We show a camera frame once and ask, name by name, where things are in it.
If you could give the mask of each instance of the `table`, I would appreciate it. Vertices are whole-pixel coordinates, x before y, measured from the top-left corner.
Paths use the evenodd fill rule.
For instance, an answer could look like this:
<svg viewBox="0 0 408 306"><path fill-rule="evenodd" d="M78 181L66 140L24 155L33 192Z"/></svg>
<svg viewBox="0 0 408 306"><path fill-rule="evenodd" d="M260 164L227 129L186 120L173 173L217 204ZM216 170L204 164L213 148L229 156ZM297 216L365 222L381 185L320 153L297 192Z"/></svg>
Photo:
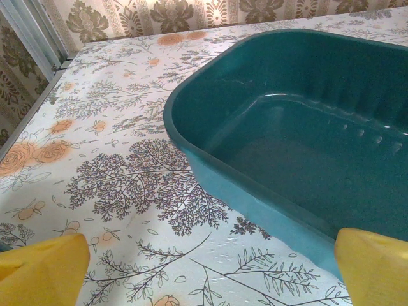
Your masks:
<svg viewBox="0 0 408 306"><path fill-rule="evenodd" d="M407 20L395 8L87 44L0 164L0 239L83 233L91 263L78 305L350 305L339 280L205 193L168 140L163 106L254 33L408 45Z"/></svg>

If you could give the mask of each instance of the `teal plastic tub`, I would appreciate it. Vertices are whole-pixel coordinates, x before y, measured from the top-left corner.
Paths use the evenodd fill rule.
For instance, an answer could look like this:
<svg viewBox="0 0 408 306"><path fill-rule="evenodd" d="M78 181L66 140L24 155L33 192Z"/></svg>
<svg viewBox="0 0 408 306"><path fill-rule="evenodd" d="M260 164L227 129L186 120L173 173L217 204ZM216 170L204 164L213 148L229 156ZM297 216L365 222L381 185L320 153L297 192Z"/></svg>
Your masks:
<svg viewBox="0 0 408 306"><path fill-rule="evenodd" d="M340 278L340 228L408 240L408 50L317 31L254 35L168 98L211 195Z"/></svg>

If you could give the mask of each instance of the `leaf print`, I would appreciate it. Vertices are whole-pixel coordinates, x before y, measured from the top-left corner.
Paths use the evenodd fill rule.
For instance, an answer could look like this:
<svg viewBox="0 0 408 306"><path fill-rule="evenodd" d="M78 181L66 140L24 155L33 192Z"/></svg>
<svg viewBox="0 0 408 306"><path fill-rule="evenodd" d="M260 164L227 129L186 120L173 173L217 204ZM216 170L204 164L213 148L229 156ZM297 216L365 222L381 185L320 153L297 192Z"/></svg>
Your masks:
<svg viewBox="0 0 408 306"><path fill-rule="evenodd" d="M150 10L152 20L160 22L162 33L174 33L190 30L186 21L193 17L193 6L186 0L156 1Z"/></svg>
<svg viewBox="0 0 408 306"><path fill-rule="evenodd" d="M142 22L138 16L136 8L124 7L123 13L119 13L120 23L123 31L128 37L143 36Z"/></svg>
<svg viewBox="0 0 408 306"><path fill-rule="evenodd" d="M240 0L239 7L248 13L245 22L255 24L258 22L275 21L274 10L283 5L283 0Z"/></svg>
<svg viewBox="0 0 408 306"><path fill-rule="evenodd" d="M106 16L100 12L86 6L81 0L76 0L68 15L66 25L70 31L80 34L82 43L107 38L102 30L108 29L109 22Z"/></svg>
<svg viewBox="0 0 408 306"><path fill-rule="evenodd" d="M391 18L391 10L378 10L378 11L359 11L351 13L352 17L362 17L365 20L377 20Z"/></svg>
<svg viewBox="0 0 408 306"><path fill-rule="evenodd" d="M158 235L158 233L154 229L148 228L147 231L152 235Z"/></svg>
<svg viewBox="0 0 408 306"><path fill-rule="evenodd" d="M143 214L155 203L162 210L159 220L178 235L190 235L196 225L217 228L220 220L226 222L228 207L198 185L187 158L169 141L142 140L130 152L126 158L100 153L79 166L66 191L69 207L97 198L93 212L107 222L124 219L132 209Z"/></svg>
<svg viewBox="0 0 408 306"><path fill-rule="evenodd" d="M169 82L180 83L189 74L202 67L206 62L211 61L218 54L211 54L208 50L201 49L198 51L188 50L182 54L181 62L174 62L170 67L165 68L166 71L161 76L160 80L167 80Z"/></svg>
<svg viewBox="0 0 408 306"><path fill-rule="evenodd" d="M36 74L36 63L27 51L17 34L8 27L1 27L1 41L3 42L4 59L11 67L18 67L26 78L29 73Z"/></svg>
<svg viewBox="0 0 408 306"><path fill-rule="evenodd" d="M186 282L186 277L184 275L180 275L174 280L174 282L178 282L178 283Z"/></svg>
<svg viewBox="0 0 408 306"><path fill-rule="evenodd" d="M259 226L248 221L247 219L244 219L243 217L237 217L237 222L238 223L234 224L234 229L230 231L231 234L244 235L248 233L252 235L253 233L255 233L255 230L257 228L258 232L262 234L265 240L270 240L272 237L263 228L260 228Z"/></svg>
<svg viewBox="0 0 408 306"><path fill-rule="evenodd" d="M336 14L356 13L365 11L368 8L368 0L335 0L339 2L336 7Z"/></svg>

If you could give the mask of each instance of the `damask wallpaper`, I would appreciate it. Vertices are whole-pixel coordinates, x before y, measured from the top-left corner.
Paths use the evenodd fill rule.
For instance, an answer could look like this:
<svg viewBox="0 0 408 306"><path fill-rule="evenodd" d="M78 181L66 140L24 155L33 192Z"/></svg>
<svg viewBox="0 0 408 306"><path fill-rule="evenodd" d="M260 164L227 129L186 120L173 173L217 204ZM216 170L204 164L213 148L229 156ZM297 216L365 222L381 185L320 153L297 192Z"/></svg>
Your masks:
<svg viewBox="0 0 408 306"><path fill-rule="evenodd" d="M40 0L69 51L114 37L255 24L408 5L408 0Z"/></svg>
<svg viewBox="0 0 408 306"><path fill-rule="evenodd" d="M0 13L0 147L47 85L33 58Z"/></svg>

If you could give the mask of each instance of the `plant illustration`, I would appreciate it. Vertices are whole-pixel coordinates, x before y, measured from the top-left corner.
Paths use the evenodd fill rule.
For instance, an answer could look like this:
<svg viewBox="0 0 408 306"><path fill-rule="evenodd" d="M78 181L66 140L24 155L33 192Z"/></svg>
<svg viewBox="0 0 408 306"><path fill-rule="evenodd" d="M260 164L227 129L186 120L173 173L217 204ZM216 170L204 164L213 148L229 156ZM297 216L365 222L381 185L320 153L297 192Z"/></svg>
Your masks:
<svg viewBox="0 0 408 306"><path fill-rule="evenodd" d="M23 247L33 236L34 232L23 224L15 226L12 223L0 223L0 241L10 247Z"/></svg>
<svg viewBox="0 0 408 306"><path fill-rule="evenodd" d="M93 212L104 222L124 219L135 210L145 213L151 205L160 210L177 235L190 235L194 226L218 228L227 221L227 205L207 194L195 181L183 153L167 140L142 140L130 155L99 154L76 169L66 193L71 209L96 198Z"/></svg>
<svg viewBox="0 0 408 306"><path fill-rule="evenodd" d="M211 61L220 52L211 54L208 50L201 49L199 51L188 50L182 54L181 62L174 62L170 67L165 68L169 72L163 73L159 76L160 80L167 80L170 83L181 83L188 74L191 74L206 62Z"/></svg>
<svg viewBox="0 0 408 306"><path fill-rule="evenodd" d="M255 233L256 229L258 229L258 232L260 232L265 240L270 240L271 235L269 235L263 228L260 228L258 225L255 223L250 222L247 219L244 219L243 217L237 217L237 222L234 224L234 229L231 230L231 234L236 234L236 235L244 235L246 233L252 235Z"/></svg>
<svg viewBox="0 0 408 306"><path fill-rule="evenodd" d="M168 91L171 89L164 88L164 83L159 81L133 83L126 89L108 80L95 82L86 98L60 98L55 116L57 119L71 117L84 120L109 108L122 112L131 106L142 104L142 99L145 99L147 94Z"/></svg>
<svg viewBox="0 0 408 306"><path fill-rule="evenodd" d="M242 256L237 256L238 268L230 273L222 273L193 259L190 260L202 266L205 271L205 282L203 287L195 289L189 293L189 295L202 295L202 299L200 300L200 305L202 306L218 305L218 303L227 306L226 301L218 300L217 303L215 302L215 297L222 299L222 295L211 289L211 283L208 277L209 272L221 275L226 279L243 286L243 288L250 289L259 294L259 305L334 306L340 305L341 302L343 302L343 305L344 303L351 304L346 287L342 283L338 283L329 288L324 297L311 300L304 300L303 298L303 301L299 303L285 302L286 295L284 293L289 293L290 296L299 298L304 294L312 293L312 290L318 290L317 278L319 278L320 275L314 273L313 269L306 269L305 264L295 266L293 262L288 264L285 261L276 261L275 255L269 253L268 249L264 251L261 249L255 250L253 247L249 251L244 249ZM258 277L263 279L265 288L259 288L258 286L253 286L248 283L248 280L255 280Z"/></svg>
<svg viewBox="0 0 408 306"><path fill-rule="evenodd" d="M168 249L167 252L155 251L152 245L143 245L143 241L139 240L136 243L140 250L139 256L146 256L148 261L158 259L158 265L145 266L138 263L128 264L122 261L118 263L113 260L112 251L107 250L99 257L100 261L97 263L98 266L105 267L104 277L97 278L95 270L87 272L85 276L84 284L95 284L97 286L95 290L91 290L91 297L88 302L85 302L85 305L108 302L108 296L115 286L124 286L129 289L126 293L127 302L129 303L149 298L153 295L155 286L161 288L163 283L168 281L166 268L193 252L208 237L188 252L177 250L176 247Z"/></svg>
<svg viewBox="0 0 408 306"><path fill-rule="evenodd" d="M214 37L209 37L209 38L204 38L204 41L208 43L212 43L215 45L219 44L225 44L225 43L237 43L240 40L251 36L252 34L250 33L242 33L238 35L233 35L233 34L225 34L225 35L220 35L220 36L214 36Z"/></svg>

